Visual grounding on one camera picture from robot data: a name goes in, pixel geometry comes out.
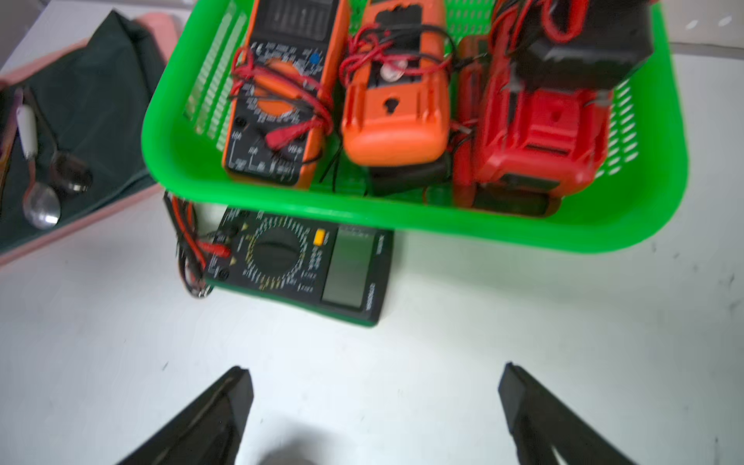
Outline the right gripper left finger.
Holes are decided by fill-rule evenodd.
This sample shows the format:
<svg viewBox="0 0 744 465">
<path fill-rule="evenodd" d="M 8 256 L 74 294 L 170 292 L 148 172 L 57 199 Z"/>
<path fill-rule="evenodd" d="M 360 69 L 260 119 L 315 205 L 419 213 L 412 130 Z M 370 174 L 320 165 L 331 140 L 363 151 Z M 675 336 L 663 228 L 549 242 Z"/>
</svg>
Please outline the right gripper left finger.
<svg viewBox="0 0 744 465">
<path fill-rule="evenodd" d="M 250 371 L 234 366 L 121 462 L 234 464 L 253 401 Z"/>
</svg>

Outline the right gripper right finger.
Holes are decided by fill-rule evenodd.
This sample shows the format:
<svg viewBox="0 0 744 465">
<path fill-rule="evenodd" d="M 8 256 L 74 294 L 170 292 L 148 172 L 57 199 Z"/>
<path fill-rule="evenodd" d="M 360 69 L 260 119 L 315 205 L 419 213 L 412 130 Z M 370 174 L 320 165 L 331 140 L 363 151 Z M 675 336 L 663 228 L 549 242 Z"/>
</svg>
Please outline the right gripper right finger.
<svg viewBox="0 0 744 465">
<path fill-rule="evenodd" d="M 524 368 L 506 364 L 498 393 L 521 464 L 630 464 Z"/>
</svg>

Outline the dark green multimeter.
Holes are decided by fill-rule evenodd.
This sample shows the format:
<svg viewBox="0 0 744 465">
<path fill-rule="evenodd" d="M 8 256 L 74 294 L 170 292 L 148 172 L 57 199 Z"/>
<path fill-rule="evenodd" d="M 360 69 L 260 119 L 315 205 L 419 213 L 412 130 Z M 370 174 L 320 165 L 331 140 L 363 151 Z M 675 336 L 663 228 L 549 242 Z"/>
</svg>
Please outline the dark green multimeter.
<svg viewBox="0 0 744 465">
<path fill-rule="evenodd" d="M 163 201 L 176 231 L 180 279 L 194 298 L 219 288 L 364 327 L 379 323 L 392 231 L 227 208 L 219 226 L 203 234 L 193 203 L 172 193 Z"/>
</svg>

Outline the red multimeter with leads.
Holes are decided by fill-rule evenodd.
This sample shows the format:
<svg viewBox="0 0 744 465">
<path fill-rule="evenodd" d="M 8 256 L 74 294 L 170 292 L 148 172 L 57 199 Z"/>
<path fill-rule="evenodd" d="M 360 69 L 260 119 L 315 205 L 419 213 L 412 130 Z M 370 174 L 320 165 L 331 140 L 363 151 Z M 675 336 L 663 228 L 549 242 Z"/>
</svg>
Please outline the red multimeter with leads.
<svg viewBox="0 0 744 465">
<path fill-rule="evenodd" d="M 494 209 L 497 199 L 561 199 L 595 179 L 608 157 L 612 94 L 529 89 L 486 35 L 458 45 L 453 198 L 459 207 Z"/>
</svg>

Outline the large orange multimeter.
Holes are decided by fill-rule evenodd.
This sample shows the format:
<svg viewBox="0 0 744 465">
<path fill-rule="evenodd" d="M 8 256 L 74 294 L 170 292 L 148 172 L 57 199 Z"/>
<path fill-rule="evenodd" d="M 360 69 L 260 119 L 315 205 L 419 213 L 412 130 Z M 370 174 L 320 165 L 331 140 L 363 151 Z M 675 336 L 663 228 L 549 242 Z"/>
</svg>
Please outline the large orange multimeter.
<svg viewBox="0 0 744 465">
<path fill-rule="evenodd" d="M 455 45 L 441 1 L 370 1 L 339 67 L 346 89 L 340 132 L 366 168 L 431 163 L 451 128 Z"/>
</svg>

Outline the small orange-black multimeter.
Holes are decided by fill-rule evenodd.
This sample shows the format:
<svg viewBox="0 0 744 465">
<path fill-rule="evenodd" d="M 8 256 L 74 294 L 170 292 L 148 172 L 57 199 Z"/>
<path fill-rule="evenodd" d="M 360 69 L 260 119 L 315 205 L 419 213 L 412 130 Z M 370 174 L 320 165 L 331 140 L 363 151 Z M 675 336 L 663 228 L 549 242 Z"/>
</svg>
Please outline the small orange-black multimeter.
<svg viewBox="0 0 744 465">
<path fill-rule="evenodd" d="M 335 129 L 346 1 L 257 1 L 234 54 L 222 166 L 240 181 L 310 186 Z"/>
</svg>

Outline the small black multimeter with leads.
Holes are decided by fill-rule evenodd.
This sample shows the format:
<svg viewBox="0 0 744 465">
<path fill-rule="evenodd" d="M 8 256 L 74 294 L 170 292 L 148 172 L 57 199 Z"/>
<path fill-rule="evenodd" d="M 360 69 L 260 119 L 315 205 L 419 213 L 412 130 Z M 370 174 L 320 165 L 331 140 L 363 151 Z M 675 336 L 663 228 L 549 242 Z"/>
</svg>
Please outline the small black multimeter with leads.
<svg viewBox="0 0 744 465">
<path fill-rule="evenodd" d="M 498 1 L 495 54 L 528 87 L 610 90 L 653 54 L 650 1 Z"/>
</svg>

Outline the green plastic basket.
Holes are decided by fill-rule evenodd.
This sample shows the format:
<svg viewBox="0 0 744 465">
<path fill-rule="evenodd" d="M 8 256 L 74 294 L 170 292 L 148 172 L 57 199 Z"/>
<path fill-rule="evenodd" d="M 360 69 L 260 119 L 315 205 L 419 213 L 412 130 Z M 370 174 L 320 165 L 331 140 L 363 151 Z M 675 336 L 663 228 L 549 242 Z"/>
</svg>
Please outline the green plastic basket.
<svg viewBox="0 0 744 465">
<path fill-rule="evenodd" d="M 615 89 L 608 160 L 587 189 L 546 219 L 455 207 L 445 185 L 374 198 L 364 192 L 362 171 L 347 160 L 338 174 L 319 172 L 306 190 L 229 178 L 222 157 L 230 72 L 251 9 L 249 1 L 198 2 L 150 101 L 143 158 L 154 179 L 180 198 L 581 253 L 612 252 L 651 238 L 682 202 L 689 157 L 661 5 L 651 9 L 653 55 Z"/>
</svg>

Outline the dark green cloth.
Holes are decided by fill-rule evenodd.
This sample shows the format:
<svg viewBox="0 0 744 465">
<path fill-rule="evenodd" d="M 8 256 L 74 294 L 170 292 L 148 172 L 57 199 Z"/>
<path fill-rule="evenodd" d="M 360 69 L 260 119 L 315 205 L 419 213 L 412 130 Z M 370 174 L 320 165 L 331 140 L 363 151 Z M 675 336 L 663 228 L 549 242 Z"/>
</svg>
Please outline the dark green cloth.
<svg viewBox="0 0 744 465">
<path fill-rule="evenodd" d="M 62 200 L 61 228 L 153 186 L 141 130 L 164 69 L 149 31 L 111 11 L 85 47 L 18 84 L 32 91 L 61 149 L 92 172 L 86 192 Z"/>
</svg>

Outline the pink cutting board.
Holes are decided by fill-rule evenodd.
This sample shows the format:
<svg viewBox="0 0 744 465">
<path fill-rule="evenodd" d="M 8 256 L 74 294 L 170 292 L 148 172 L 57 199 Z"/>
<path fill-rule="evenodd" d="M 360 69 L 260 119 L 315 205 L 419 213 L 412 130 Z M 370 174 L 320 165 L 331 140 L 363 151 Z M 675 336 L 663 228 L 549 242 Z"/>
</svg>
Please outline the pink cutting board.
<svg viewBox="0 0 744 465">
<path fill-rule="evenodd" d="M 176 46 L 176 23 L 166 14 L 131 19 L 154 37 L 165 67 Z M 116 211 L 137 203 L 153 186 L 101 208 L 85 219 L 61 228 L 62 200 L 86 192 L 92 172 L 61 149 L 32 91 L 19 88 L 24 79 L 61 56 L 83 48 L 89 39 L 32 61 L 1 79 L 1 263 L 7 265 L 56 240 L 69 236 Z"/>
</svg>

